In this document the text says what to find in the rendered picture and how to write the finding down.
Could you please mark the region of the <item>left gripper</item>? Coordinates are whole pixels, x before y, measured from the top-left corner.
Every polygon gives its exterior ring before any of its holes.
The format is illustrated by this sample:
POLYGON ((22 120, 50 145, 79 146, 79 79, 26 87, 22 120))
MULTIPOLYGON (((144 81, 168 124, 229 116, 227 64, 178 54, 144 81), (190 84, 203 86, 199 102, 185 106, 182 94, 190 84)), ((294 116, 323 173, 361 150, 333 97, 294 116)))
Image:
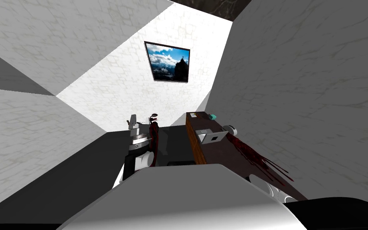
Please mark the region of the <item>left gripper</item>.
POLYGON ((149 135, 150 124, 137 123, 137 115, 132 114, 129 121, 130 137, 137 135, 149 135))

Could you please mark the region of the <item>dark red golf bag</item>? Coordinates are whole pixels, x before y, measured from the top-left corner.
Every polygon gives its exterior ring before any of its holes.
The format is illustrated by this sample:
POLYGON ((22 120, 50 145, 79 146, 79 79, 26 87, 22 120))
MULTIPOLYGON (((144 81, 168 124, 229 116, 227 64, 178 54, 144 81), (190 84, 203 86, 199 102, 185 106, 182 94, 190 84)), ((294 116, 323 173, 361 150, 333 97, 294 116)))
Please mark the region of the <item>dark red golf bag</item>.
POLYGON ((150 165, 150 167, 154 167, 156 164, 156 158, 157 158, 157 150, 158 150, 158 142, 159 142, 159 126, 157 121, 157 114, 152 114, 149 117, 149 121, 150 121, 150 128, 149 128, 149 133, 150 133, 150 137, 151 137, 151 143, 150 143, 150 151, 153 152, 154 154, 154 158, 153 161, 150 165))

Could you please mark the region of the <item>framed mountain sky picture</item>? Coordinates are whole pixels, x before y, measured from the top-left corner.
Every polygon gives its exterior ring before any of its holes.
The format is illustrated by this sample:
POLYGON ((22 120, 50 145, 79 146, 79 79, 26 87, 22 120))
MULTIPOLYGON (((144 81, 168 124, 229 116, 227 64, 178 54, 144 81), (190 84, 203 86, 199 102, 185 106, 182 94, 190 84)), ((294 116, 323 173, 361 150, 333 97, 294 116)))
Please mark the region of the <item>framed mountain sky picture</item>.
POLYGON ((188 83, 190 49, 147 41, 144 46, 154 81, 188 83))

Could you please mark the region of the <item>grey open box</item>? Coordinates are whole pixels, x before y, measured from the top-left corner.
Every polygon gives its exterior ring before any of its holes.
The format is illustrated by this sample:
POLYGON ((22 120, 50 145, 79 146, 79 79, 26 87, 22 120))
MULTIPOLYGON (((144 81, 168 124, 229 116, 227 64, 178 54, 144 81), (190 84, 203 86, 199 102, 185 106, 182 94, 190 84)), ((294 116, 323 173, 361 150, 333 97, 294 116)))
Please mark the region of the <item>grey open box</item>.
POLYGON ((200 144, 209 144, 220 142, 228 133, 228 131, 213 132, 211 129, 202 129, 195 131, 200 144))

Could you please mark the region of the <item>dark brown wooden desk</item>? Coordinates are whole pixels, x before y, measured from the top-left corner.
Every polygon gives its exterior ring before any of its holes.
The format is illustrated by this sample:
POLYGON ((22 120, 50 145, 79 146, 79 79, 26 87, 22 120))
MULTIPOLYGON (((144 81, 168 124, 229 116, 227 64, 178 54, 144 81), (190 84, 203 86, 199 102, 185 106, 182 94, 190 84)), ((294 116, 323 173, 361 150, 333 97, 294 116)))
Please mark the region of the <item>dark brown wooden desk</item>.
POLYGON ((213 132, 219 132, 222 130, 222 126, 217 121, 210 120, 207 113, 203 111, 196 114, 197 117, 191 117, 190 112, 186 113, 186 129, 196 164, 221 164, 242 178, 254 174, 296 200, 306 200, 306 197, 290 182, 282 178, 279 172, 272 168, 268 168, 266 171, 258 164, 246 159, 227 137, 223 137, 219 142, 201 144, 195 133, 196 130, 210 129, 213 132))

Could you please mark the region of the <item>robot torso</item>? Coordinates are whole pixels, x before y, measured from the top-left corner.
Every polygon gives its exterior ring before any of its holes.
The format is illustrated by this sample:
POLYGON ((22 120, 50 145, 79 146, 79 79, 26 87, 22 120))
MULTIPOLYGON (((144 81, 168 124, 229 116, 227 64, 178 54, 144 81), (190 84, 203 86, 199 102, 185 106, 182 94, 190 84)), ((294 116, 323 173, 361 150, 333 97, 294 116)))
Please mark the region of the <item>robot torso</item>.
POLYGON ((280 201, 218 165, 139 170, 57 230, 306 230, 280 201))

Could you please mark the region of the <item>dark red spiky plant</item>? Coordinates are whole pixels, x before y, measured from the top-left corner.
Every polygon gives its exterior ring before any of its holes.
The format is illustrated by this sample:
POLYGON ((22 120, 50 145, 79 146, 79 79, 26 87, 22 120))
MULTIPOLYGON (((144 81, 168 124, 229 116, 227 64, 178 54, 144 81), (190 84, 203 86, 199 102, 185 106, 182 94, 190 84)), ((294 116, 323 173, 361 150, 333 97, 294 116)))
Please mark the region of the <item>dark red spiky plant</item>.
POLYGON ((268 167, 267 163, 269 163, 271 166, 273 166, 274 168, 276 168, 279 172, 281 172, 290 181, 293 181, 294 182, 294 180, 291 177, 289 177, 288 175, 286 175, 284 172, 281 171, 281 169, 282 169, 283 171, 285 171, 286 173, 288 173, 286 170, 284 170, 283 168, 281 168, 279 165, 275 164, 271 160, 269 160, 269 159, 263 157, 262 155, 260 155, 253 148, 251 148, 249 145, 247 145, 247 144, 243 143, 242 141, 240 141, 240 139, 238 139, 234 135, 232 135, 230 133, 227 133, 226 134, 226 138, 228 138, 228 141, 234 145, 235 149, 238 152, 240 152, 240 154, 250 164, 256 166, 271 181, 273 181, 273 179, 275 179, 281 185, 285 186, 285 184, 283 182, 281 182, 277 177, 275 177, 273 174, 271 174, 271 172, 269 171, 270 168, 268 167))

